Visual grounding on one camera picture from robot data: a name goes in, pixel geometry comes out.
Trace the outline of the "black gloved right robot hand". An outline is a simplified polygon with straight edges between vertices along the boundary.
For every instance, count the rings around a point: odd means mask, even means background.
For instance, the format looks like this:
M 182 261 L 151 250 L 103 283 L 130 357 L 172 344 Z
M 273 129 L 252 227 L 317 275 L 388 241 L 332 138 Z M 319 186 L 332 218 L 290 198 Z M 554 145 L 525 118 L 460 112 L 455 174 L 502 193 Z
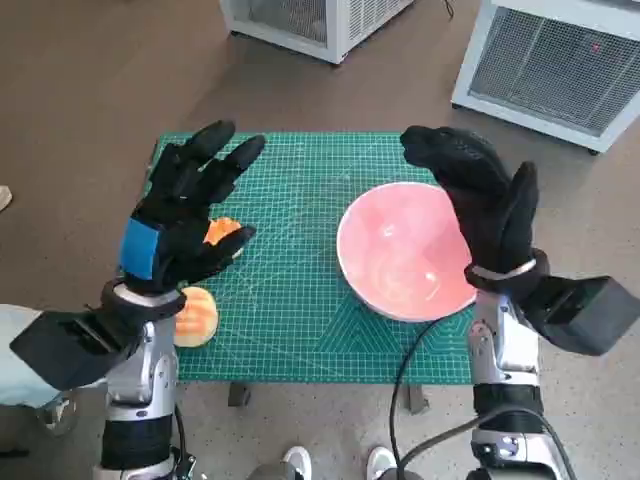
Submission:
M 508 274 L 534 258 L 534 163 L 511 175 L 489 142 L 451 127 L 410 126 L 400 141 L 405 160 L 428 169 L 449 196 L 474 265 Z

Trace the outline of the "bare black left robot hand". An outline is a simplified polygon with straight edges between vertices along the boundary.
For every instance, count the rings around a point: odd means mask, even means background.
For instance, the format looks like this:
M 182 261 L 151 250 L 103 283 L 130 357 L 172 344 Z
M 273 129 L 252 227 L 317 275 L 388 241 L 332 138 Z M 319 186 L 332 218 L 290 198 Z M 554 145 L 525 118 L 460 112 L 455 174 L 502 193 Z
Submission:
M 212 277 L 255 235 L 256 229 L 247 225 L 215 244 L 206 241 L 210 207 L 227 199 L 266 144 L 264 136 L 256 135 L 218 159 L 234 134 L 233 122 L 219 120 L 185 143 L 164 148 L 121 245 L 119 266 L 129 289 L 160 295 L 182 282 Z

